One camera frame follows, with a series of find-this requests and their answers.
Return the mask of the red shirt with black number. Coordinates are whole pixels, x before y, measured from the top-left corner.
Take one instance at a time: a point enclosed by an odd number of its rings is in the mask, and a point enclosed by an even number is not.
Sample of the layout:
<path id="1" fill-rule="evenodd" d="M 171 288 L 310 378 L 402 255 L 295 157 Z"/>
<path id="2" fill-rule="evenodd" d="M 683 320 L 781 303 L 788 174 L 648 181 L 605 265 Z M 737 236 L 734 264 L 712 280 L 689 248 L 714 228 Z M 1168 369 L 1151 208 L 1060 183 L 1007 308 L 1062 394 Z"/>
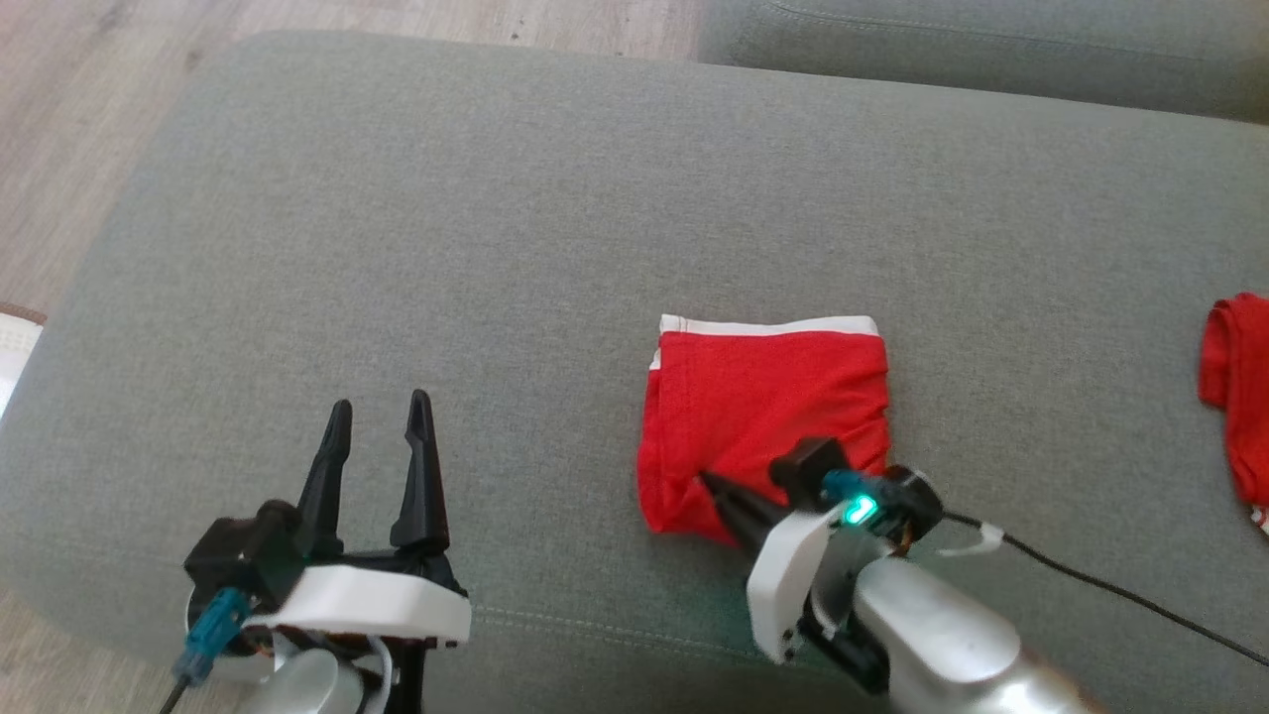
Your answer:
<path id="1" fill-rule="evenodd" d="M 1200 402 L 1225 413 L 1225 457 L 1253 525 L 1269 536 L 1269 298 L 1213 304 L 1200 340 Z"/>

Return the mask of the white woven mat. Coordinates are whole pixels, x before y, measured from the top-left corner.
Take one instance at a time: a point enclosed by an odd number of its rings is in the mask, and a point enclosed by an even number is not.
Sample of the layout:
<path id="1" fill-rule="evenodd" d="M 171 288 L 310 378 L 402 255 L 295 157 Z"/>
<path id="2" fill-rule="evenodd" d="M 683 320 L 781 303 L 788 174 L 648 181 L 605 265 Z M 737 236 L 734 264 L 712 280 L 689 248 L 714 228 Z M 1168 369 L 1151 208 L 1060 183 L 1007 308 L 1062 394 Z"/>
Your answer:
<path id="1" fill-rule="evenodd" d="M 46 320 L 41 312 L 0 301 L 0 417 L 44 334 Z"/>

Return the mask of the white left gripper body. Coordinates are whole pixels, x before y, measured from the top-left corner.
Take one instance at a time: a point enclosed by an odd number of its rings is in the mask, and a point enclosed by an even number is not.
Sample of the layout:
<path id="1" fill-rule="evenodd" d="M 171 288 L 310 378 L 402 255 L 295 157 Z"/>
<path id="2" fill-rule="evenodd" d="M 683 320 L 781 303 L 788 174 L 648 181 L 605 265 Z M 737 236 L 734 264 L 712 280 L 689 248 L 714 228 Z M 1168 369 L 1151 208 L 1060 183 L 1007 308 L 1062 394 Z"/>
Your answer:
<path id="1" fill-rule="evenodd" d="M 364 563 L 306 566 L 272 613 L 246 619 L 242 633 L 291 629 L 322 635 L 467 646 L 473 606 L 448 557 L 423 557 L 393 569 Z"/>

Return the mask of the long grey sofa seat cushion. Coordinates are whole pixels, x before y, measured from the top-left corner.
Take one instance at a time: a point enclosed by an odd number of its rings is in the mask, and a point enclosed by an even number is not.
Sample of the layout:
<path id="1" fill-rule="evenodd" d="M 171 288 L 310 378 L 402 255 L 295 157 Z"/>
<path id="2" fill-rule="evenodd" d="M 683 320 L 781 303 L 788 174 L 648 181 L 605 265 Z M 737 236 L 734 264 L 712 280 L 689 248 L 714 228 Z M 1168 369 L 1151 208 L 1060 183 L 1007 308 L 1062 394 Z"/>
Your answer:
<path id="1" fill-rule="evenodd" d="M 1269 126 L 1269 0 L 707 0 L 697 58 Z"/>

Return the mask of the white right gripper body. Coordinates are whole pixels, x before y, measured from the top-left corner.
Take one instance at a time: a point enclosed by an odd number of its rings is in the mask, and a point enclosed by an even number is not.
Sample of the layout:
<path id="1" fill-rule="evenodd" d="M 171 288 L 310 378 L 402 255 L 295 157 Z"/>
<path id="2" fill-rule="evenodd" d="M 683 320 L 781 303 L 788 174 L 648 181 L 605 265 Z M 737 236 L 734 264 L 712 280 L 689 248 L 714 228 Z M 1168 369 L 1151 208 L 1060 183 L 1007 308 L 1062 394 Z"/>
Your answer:
<path id="1" fill-rule="evenodd" d="M 794 511 L 780 520 L 761 543 L 745 583 L 750 629 L 758 651 L 786 665 L 810 640 L 810 632 L 831 640 L 851 618 L 857 554 L 849 554 L 851 531 L 845 526 L 846 502 L 816 514 Z"/>

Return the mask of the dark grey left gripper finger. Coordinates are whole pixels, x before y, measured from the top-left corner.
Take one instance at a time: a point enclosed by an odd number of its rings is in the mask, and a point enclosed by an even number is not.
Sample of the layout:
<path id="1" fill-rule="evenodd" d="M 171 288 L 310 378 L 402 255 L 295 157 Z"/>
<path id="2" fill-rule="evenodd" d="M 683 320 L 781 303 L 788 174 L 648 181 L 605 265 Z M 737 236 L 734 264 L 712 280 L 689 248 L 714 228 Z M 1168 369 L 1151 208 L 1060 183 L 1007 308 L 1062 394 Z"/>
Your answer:
<path id="1" fill-rule="evenodd" d="M 435 421 L 426 391 L 415 391 L 409 398 L 404 438 L 409 444 L 406 488 L 390 531 L 390 544 L 423 555 L 443 555 L 450 545 L 450 533 Z"/>
<path id="2" fill-rule="evenodd" d="M 344 543 L 338 536 L 341 503 L 343 467 L 352 446 L 352 403 L 338 401 L 332 406 L 308 476 L 305 478 L 297 509 L 299 510 L 299 550 L 308 557 L 343 555 Z"/>

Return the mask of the large grey sofa ottoman cushion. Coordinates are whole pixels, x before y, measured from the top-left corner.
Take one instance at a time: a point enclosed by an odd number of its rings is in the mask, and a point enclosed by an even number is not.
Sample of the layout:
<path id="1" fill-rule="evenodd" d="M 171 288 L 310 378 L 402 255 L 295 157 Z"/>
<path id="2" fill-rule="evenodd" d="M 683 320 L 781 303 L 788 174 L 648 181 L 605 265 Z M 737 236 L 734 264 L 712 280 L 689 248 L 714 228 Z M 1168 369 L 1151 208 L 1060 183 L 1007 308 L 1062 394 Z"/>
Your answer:
<path id="1" fill-rule="evenodd" d="M 0 420 L 0 583 L 173 661 L 181 561 L 353 403 L 385 547 L 431 394 L 471 646 L 426 714 L 874 714 L 760 659 L 744 566 L 634 496 L 662 313 L 876 320 L 893 460 L 1269 654 L 1269 538 L 1198 401 L 1269 290 L 1269 127 L 957 88 L 269 33 L 195 74 Z"/>

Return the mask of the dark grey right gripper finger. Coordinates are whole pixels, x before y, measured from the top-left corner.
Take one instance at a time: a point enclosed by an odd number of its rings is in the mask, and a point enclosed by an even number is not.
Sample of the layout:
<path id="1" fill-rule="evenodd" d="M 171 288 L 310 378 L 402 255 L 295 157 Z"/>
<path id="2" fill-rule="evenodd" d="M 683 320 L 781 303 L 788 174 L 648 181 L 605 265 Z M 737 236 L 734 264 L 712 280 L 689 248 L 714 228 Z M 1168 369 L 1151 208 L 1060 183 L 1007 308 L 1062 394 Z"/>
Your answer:
<path id="1" fill-rule="evenodd" d="M 761 495 L 717 495 L 714 510 L 744 552 L 759 552 L 770 533 L 770 498 Z"/>
<path id="2" fill-rule="evenodd" d="M 714 512 L 728 533 L 769 533 L 791 514 L 786 505 L 725 476 L 700 473 Z"/>

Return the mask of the red shirt with white stripe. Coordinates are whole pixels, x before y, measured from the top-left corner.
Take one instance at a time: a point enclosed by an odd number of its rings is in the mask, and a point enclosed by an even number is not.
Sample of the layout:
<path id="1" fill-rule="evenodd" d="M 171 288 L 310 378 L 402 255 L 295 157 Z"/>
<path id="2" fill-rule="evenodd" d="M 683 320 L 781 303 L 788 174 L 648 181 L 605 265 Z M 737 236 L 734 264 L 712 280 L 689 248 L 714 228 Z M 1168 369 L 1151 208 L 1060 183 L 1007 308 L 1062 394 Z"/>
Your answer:
<path id="1" fill-rule="evenodd" d="M 647 528 L 731 545 L 700 474 L 786 505 L 766 469 L 805 438 L 834 438 L 849 465 L 878 474 L 891 451 L 887 375 L 865 315 L 773 325 L 662 315 L 637 451 Z"/>

